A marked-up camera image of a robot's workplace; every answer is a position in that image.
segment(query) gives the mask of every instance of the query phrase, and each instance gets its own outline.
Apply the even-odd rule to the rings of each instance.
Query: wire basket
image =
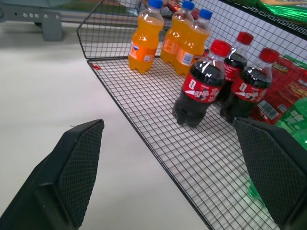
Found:
[[[218,0],[194,3],[213,11],[206,46],[214,39],[233,43],[240,31],[247,31],[255,36],[248,50],[251,62],[264,46],[306,60],[304,30],[295,36]],[[248,195],[240,144],[235,129],[220,117],[219,105],[211,105],[194,129],[178,125],[171,115],[184,76],[159,58],[171,25],[167,8],[162,10],[165,27],[151,70],[140,74],[129,69],[127,55],[142,9],[134,0],[103,0],[79,26],[78,38],[92,70],[209,229],[278,229],[263,204]]]

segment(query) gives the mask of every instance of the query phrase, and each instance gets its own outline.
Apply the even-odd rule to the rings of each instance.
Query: blue bottle cap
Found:
[[[185,0],[183,1],[182,8],[186,8],[191,11],[194,8],[194,3],[189,0]]]
[[[207,9],[201,9],[200,11],[200,17],[204,18],[204,19],[210,19],[212,16],[212,12],[207,10]]]
[[[163,1],[162,0],[149,0],[148,5],[160,9],[162,8]]]

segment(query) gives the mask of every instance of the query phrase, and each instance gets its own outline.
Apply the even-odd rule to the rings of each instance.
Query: orange soda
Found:
[[[175,70],[178,74],[187,76],[190,67],[202,56],[205,41],[211,34],[209,26],[211,16],[211,11],[201,9],[199,18],[189,26],[185,42],[180,46],[176,56]]]
[[[184,35],[188,31],[189,26],[194,22],[191,10],[194,3],[185,0],[180,11],[174,13],[172,17],[172,26],[168,29],[161,50],[161,59],[163,62],[169,62],[174,65],[176,55],[181,44],[185,42]]]
[[[149,0],[148,5],[148,9],[138,16],[138,28],[132,36],[128,55],[130,69],[137,69],[140,73],[151,68],[159,45],[159,33],[164,26],[160,14],[163,1]]]

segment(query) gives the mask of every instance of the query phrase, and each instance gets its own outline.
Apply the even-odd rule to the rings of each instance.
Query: white floor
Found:
[[[83,230],[207,229],[87,65],[76,25],[0,23],[0,214],[71,126],[104,119]]]

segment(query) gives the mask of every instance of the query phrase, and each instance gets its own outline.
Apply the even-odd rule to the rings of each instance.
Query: cola bottle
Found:
[[[191,66],[172,112],[179,124],[196,127],[205,117],[223,85],[224,59],[230,50],[227,42],[215,40],[209,54]]]
[[[232,123],[235,117],[247,118],[254,107],[261,101],[272,82],[272,64],[279,53],[270,48],[263,48],[259,58],[246,66],[236,77],[231,92],[222,104],[220,114]]]
[[[253,39],[253,35],[242,31],[236,38],[229,56],[224,61],[225,83],[216,97],[217,101],[224,102],[228,98],[234,79],[247,65],[247,51]]]

